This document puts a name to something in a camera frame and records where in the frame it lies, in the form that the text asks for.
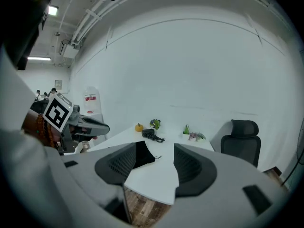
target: black cable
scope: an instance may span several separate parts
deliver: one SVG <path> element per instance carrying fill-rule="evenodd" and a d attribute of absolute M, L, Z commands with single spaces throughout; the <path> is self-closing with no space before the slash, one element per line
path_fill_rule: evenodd
<path fill-rule="evenodd" d="M 159 142 L 159 143 L 162 143 L 165 141 L 165 139 L 161 139 L 159 137 L 157 137 L 154 133 L 147 133 L 145 135 L 146 138 L 148 139 L 152 139 L 153 141 L 156 141 L 156 142 Z"/>
<path fill-rule="evenodd" d="M 291 170 L 291 172 L 289 173 L 288 177 L 287 177 L 287 178 L 285 179 L 285 181 L 281 184 L 281 186 L 283 186 L 283 185 L 287 182 L 287 180 L 290 178 L 291 174 L 295 171 L 295 169 L 296 169 L 297 165 L 299 164 L 300 159 L 302 158 L 303 154 L 304 154 L 304 149 L 302 150 L 302 153 L 301 153 L 301 155 L 300 155 L 300 158 L 297 158 L 297 162 L 296 162 L 294 168 Z"/>

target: white wall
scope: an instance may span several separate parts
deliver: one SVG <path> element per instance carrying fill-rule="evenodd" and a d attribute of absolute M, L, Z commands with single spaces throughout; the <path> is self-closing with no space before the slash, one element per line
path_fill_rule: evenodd
<path fill-rule="evenodd" d="M 70 70 L 68 68 L 40 63 L 28 63 L 26 69 L 24 71 L 18 70 L 17 74 L 34 93 L 38 89 L 42 95 L 44 92 L 49 93 L 55 86 L 56 79 L 62 79 L 62 90 L 59 92 L 67 93 L 70 77 Z"/>
<path fill-rule="evenodd" d="M 253 120 L 259 169 L 284 171 L 304 117 L 304 67 L 291 38 L 253 0 L 130 0 L 89 33 L 71 97 L 83 106 L 85 88 L 99 89 L 109 137 L 159 118 L 180 131 L 190 124 L 219 149 L 231 119 Z"/>

